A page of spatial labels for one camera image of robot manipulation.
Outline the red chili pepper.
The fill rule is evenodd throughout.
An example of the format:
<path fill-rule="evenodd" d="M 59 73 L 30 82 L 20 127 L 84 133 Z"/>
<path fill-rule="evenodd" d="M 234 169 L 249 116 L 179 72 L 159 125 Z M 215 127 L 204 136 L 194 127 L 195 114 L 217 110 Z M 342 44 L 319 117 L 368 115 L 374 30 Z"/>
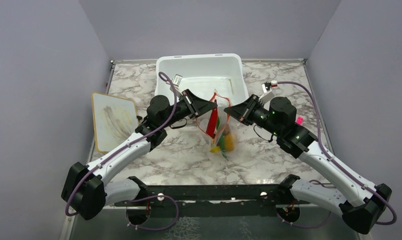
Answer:
<path fill-rule="evenodd" d="M 211 138 L 215 137 L 215 131 L 216 131 L 217 122 L 218 122 L 218 108 L 215 107 L 211 111 L 211 115 L 210 115 L 210 118 L 208 120 L 207 128 L 206 128 L 206 131 L 205 131 L 206 134 L 208 136 L 210 136 Z"/>

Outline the clear zip top bag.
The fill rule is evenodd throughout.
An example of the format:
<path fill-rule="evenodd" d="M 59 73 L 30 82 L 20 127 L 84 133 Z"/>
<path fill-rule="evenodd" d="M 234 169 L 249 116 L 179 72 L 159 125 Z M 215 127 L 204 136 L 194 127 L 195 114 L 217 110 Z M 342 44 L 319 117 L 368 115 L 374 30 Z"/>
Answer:
<path fill-rule="evenodd" d="M 238 122 L 225 112 L 225 108 L 233 104 L 229 97 L 219 94 L 217 90 L 209 101 L 217 106 L 195 121 L 205 141 L 203 149 L 228 161 L 238 146 Z"/>

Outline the orange citrus fruit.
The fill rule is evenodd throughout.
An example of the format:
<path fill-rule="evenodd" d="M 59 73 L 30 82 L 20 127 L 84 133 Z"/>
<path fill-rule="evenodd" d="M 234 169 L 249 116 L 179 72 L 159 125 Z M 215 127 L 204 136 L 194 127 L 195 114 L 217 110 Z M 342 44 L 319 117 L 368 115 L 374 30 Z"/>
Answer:
<path fill-rule="evenodd" d="M 232 132 L 229 132 L 224 135 L 224 150 L 226 152 L 232 152 L 235 149 L 236 140 L 235 135 Z"/>

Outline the white plastic bin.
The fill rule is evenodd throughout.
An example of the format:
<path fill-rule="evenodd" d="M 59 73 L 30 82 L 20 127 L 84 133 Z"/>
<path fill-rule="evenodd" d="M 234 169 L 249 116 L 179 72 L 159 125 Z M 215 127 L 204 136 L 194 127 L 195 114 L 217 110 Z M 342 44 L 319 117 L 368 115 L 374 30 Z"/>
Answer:
<path fill-rule="evenodd" d="M 228 98 L 233 105 L 249 97 L 242 60 L 235 53 L 163 56 L 156 61 L 155 70 L 171 79 L 182 76 L 179 89 L 189 89 L 205 100 L 210 100 L 214 92 Z"/>

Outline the green chili pepper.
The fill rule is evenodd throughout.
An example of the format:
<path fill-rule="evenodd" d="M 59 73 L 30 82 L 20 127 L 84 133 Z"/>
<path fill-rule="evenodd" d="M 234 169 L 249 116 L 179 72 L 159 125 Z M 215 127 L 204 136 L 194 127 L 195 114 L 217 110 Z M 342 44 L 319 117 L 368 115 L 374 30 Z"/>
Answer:
<path fill-rule="evenodd" d="M 221 126 L 221 122 L 220 122 L 220 118 L 218 117 L 217 123 L 216 123 L 216 133 L 219 136 L 219 138 L 217 140 L 216 145 L 220 147 L 221 155 L 227 160 L 228 157 L 227 157 L 227 154 L 226 154 L 226 151 L 225 151 L 224 136 L 223 136 L 223 133 L 220 131 L 220 126 Z"/>

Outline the yellow banana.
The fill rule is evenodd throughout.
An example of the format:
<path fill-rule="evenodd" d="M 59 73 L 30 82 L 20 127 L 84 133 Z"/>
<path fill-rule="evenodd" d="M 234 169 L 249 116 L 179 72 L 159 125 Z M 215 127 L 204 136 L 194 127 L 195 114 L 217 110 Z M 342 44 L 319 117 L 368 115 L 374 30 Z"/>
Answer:
<path fill-rule="evenodd" d="M 219 146 L 212 146 L 209 150 L 210 153 L 218 153 L 221 151 L 221 148 Z"/>

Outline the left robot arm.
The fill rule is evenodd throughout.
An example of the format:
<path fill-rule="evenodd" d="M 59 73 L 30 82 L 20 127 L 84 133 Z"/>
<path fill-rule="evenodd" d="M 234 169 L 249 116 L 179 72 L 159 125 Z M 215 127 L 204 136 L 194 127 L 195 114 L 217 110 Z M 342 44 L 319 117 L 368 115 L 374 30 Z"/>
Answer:
<path fill-rule="evenodd" d="M 89 164 L 76 162 L 67 173 L 61 192 L 68 217 L 80 215 L 94 218 L 106 206 L 112 194 L 106 186 L 132 161 L 151 152 L 166 138 L 166 128 L 185 118 L 200 117 L 217 104 L 194 95 L 189 89 L 181 96 L 173 95 L 173 104 L 164 95 L 154 96 L 146 109 L 146 116 L 123 143 L 103 157 Z"/>

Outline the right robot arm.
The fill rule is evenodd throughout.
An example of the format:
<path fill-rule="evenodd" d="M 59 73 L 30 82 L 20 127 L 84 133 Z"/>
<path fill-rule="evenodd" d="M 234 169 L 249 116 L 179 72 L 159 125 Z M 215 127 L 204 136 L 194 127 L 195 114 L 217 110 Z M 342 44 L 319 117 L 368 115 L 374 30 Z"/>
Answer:
<path fill-rule="evenodd" d="M 246 126 L 255 124 L 271 133 L 282 150 L 314 168 L 334 186 L 321 187 L 290 174 L 278 185 L 281 202 L 299 200 L 317 205 L 340 216 L 347 226 L 363 235 L 378 223 L 392 190 L 384 183 L 376 185 L 362 178 L 321 148 L 318 137 L 296 123 L 297 109 L 288 98 L 274 97 L 265 109 L 253 94 L 224 112 Z"/>

